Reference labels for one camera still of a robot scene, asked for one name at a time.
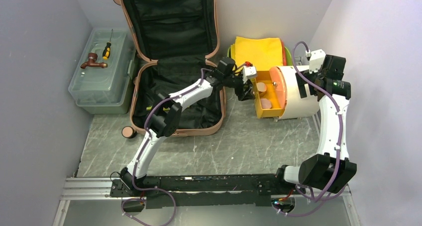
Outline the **gold lid glass jar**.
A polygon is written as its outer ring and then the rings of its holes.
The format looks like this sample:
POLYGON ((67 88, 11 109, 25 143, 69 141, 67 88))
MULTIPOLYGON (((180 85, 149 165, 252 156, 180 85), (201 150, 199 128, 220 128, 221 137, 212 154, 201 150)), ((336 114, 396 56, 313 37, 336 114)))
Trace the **gold lid glass jar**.
POLYGON ((267 90, 268 90, 267 85, 264 82, 258 82, 256 83, 256 87, 257 87, 259 96, 263 98, 266 95, 267 90))

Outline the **green plastic tray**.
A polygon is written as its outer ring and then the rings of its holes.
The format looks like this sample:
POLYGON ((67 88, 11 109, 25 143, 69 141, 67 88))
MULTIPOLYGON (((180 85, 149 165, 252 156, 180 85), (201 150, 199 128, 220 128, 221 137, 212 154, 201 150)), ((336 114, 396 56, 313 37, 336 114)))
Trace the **green plastic tray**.
MULTIPOLYGON (((231 57, 231 58, 234 57, 234 49, 235 49, 234 44, 228 47, 227 54, 226 54, 227 57, 231 57)), ((292 58, 291 52, 289 51, 287 47, 285 47, 285 50, 286 50, 286 57, 287 57, 287 66, 292 66, 293 58, 292 58)))

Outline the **cream appliance with orange rim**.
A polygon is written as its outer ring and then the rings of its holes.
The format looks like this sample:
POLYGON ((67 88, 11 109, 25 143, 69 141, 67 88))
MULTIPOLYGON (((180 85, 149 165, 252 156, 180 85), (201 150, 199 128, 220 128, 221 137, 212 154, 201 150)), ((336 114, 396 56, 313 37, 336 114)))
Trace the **cream appliance with orange rim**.
POLYGON ((258 118, 280 119, 310 117, 319 110, 317 97, 310 94, 306 84, 307 98, 300 98, 296 70, 293 66, 275 66, 266 71, 257 71, 257 77, 252 79, 254 105, 258 118), (267 93, 263 97, 272 102, 273 107, 269 110, 261 108, 262 99, 256 87, 256 83, 264 82, 267 85, 267 93))

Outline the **red printed package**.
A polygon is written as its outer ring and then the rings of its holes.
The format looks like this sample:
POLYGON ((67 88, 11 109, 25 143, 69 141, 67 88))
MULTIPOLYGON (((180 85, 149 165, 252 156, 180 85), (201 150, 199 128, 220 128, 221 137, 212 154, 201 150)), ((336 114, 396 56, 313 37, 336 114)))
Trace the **red printed package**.
POLYGON ((286 57, 285 45, 284 45, 284 42, 282 40, 280 40, 280 42, 281 42, 281 48, 282 48, 283 66, 287 66, 287 57, 286 57))

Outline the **yellow cloth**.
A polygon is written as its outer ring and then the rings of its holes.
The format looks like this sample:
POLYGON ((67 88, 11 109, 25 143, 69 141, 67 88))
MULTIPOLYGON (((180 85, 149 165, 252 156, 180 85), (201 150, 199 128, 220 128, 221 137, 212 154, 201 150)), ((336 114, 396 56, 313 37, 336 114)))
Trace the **yellow cloth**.
POLYGON ((257 71, 266 71, 275 66, 283 66, 280 38, 250 39, 236 37, 234 57, 237 65, 252 63, 257 71))

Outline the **pink hard-shell suitcase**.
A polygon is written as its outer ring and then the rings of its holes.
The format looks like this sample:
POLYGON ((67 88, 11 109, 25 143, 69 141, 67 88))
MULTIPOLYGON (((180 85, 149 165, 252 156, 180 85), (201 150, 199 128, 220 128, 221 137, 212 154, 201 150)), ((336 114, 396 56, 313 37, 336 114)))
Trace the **pink hard-shell suitcase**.
POLYGON ((113 0, 122 7, 137 55, 130 122, 138 133, 158 94, 171 94, 212 69, 220 37, 215 0, 113 0))

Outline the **pink hexagonal lid jar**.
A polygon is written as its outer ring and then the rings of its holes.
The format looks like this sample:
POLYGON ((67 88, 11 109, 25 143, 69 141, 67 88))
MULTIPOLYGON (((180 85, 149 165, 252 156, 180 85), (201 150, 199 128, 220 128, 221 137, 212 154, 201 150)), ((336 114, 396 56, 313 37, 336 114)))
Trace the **pink hexagonal lid jar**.
POLYGON ((272 102, 269 99, 260 99, 261 108, 263 110, 269 110, 273 107, 272 102))

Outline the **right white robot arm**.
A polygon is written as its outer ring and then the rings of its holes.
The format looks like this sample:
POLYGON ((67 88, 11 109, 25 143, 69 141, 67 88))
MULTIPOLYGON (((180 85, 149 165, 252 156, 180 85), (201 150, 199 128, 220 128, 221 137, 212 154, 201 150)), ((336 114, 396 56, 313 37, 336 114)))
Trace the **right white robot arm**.
POLYGON ((307 53, 309 66, 296 71, 300 97, 316 97, 320 112, 320 137, 315 155, 300 166, 283 165, 274 187, 285 194, 295 185, 339 193, 356 174, 357 165, 349 160, 346 144, 346 114, 351 84, 343 81, 344 57, 323 50, 307 53))

